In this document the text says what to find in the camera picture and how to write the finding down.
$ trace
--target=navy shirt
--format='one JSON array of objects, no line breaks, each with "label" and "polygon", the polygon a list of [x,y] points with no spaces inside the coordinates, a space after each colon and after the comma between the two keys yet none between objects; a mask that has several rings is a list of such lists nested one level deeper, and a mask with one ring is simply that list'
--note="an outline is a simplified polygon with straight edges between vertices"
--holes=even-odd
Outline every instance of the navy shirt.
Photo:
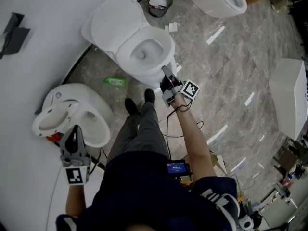
[{"label": "navy shirt", "polygon": [[[231,230],[230,222],[216,208],[215,201],[224,194],[237,197],[235,180],[204,177],[188,192],[167,175],[167,162],[161,154],[144,151],[127,152],[114,158],[107,165],[92,206],[78,219],[72,218],[77,231],[121,231],[135,223],[155,230]],[[237,207],[228,208],[232,212]],[[57,218],[57,230],[72,229],[64,221],[67,217]]]}]

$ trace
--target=gray marble floor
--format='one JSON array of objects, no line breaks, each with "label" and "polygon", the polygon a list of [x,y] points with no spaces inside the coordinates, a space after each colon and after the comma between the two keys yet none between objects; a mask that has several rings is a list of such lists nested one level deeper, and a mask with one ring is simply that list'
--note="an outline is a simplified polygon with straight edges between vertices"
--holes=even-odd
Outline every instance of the gray marble floor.
[{"label": "gray marble floor", "polygon": [[[276,13],[267,0],[248,6],[242,15],[227,19],[206,15],[190,0],[173,0],[173,5],[161,18],[148,14],[145,1],[141,5],[152,26],[164,29],[168,23],[179,24],[178,31],[170,33],[176,43],[176,62],[182,66],[179,77],[189,78],[201,86],[191,111],[196,121],[204,121],[202,132],[207,139],[228,126],[209,146],[223,156],[227,170],[246,158],[246,166],[237,173],[240,187],[247,189],[245,196],[260,200],[279,177],[272,157],[286,139],[277,129],[268,79],[277,59],[301,59],[303,55],[292,18],[285,10]],[[222,25],[226,29],[208,45],[206,40]],[[106,77],[125,78],[127,85],[124,88],[110,86],[103,83]],[[69,82],[87,84],[114,111],[115,132],[104,148],[108,154],[128,115],[124,108],[125,98],[142,103],[146,86],[124,73],[103,52],[94,49],[73,72]],[[253,92],[254,97],[245,106]],[[161,130],[165,133],[166,117],[172,108],[166,108],[160,96],[158,93],[155,106]],[[171,117],[168,132],[181,135],[176,116]],[[170,138],[169,144],[173,159],[186,155],[182,138]],[[252,176],[258,172],[255,184],[250,187],[254,183]]]}]

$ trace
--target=red object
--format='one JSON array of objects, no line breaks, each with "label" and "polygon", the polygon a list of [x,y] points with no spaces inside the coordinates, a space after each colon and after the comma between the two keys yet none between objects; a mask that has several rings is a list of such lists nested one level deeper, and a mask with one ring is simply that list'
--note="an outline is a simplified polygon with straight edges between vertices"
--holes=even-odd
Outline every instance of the red object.
[{"label": "red object", "polygon": [[51,136],[48,136],[46,138],[51,142],[60,142],[62,136],[61,136],[61,133],[55,133],[55,134],[52,134]]},{"label": "red object", "polygon": [[284,180],[282,183],[281,183],[282,186],[286,186],[288,189],[290,189],[290,187],[293,185],[293,181],[290,181],[290,180]]}]

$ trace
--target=black sneaker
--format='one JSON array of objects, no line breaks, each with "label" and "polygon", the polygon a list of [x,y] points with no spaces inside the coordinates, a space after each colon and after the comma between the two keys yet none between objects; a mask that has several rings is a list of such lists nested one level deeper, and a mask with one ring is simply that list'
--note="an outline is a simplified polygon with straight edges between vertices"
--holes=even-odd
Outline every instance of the black sneaker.
[{"label": "black sneaker", "polygon": [[144,99],[146,102],[151,102],[152,104],[155,103],[155,93],[152,89],[148,88],[144,92]]},{"label": "black sneaker", "polygon": [[126,110],[127,110],[127,112],[129,113],[130,116],[138,113],[138,109],[137,109],[136,104],[130,98],[125,99],[125,108],[126,108]]}]

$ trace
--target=small screen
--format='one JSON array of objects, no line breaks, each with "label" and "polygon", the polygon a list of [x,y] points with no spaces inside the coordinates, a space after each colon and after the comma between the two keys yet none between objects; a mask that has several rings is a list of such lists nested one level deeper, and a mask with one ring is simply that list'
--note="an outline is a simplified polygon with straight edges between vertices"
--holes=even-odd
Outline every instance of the small screen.
[{"label": "small screen", "polygon": [[180,173],[186,172],[186,168],[185,168],[184,163],[167,164],[167,168],[168,168],[169,174],[180,174]]}]

